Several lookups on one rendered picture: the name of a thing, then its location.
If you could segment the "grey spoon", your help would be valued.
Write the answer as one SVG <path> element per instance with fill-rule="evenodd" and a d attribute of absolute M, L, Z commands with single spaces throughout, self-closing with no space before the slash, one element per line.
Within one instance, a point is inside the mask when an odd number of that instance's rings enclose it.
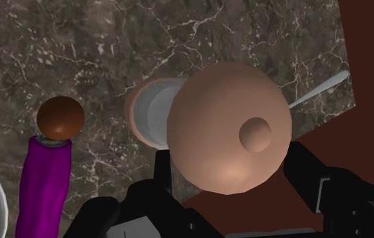
<path fill-rule="evenodd" d="M 322 82 L 320 85 L 318 85 L 311 91 L 307 92 L 307 94 L 303 95 L 301 98 L 291 103 L 289 105 L 289 108 L 292 109 L 293 107 L 299 105 L 300 103 L 306 101 L 307 99 L 310 99 L 311 97 L 318 95 L 322 93 L 323 91 L 326 91 L 330 89 L 331 87 L 334 87 L 337 84 L 340 84 L 342 81 L 346 80 L 349 77 L 349 75 L 350 73 L 348 70 L 344 70 L 344 71 L 337 73 L 336 75 Z"/>

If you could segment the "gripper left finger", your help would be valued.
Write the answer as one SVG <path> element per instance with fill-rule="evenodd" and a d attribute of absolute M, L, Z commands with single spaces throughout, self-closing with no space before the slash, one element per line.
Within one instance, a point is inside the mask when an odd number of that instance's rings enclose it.
<path fill-rule="evenodd" d="M 86 201 L 63 238 L 224 238 L 172 196 L 170 152 L 158 150 L 154 177 L 130 185 L 125 199 Z"/>

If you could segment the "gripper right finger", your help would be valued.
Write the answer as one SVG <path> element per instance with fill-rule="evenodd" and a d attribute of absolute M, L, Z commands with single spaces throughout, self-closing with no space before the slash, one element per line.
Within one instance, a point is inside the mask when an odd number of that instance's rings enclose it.
<path fill-rule="evenodd" d="M 374 184 L 324 165 L 298 141 L 289 144 L 283 173 L 308 208 L 323 215 L 324 234 L 374 238 Z"/>

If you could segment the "purple bottle brown round cap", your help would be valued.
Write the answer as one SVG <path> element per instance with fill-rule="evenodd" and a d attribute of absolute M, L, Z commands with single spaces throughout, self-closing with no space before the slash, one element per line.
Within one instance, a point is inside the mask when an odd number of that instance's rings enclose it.
<path fill-rule="evenodd" d="M 72 142 L 85 122 L 75 99 L 57 96 L 37 113 L 41 134 L 29 139 L 20 180 L 15 238 L 57 238 L 71 175 Z"/>

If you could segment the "peach lidded jar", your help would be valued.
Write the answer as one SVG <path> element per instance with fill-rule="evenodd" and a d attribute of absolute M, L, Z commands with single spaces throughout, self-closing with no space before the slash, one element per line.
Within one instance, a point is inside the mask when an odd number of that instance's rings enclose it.
<path fill-rule="evenodd" d="M 144 82 L 127 97 L 125 116 L 140 141 L 170 152 L 186 180 L 224 195 L 267 181 L 291 141 L 282 92 L 264 72 L 240 63 Z"/>

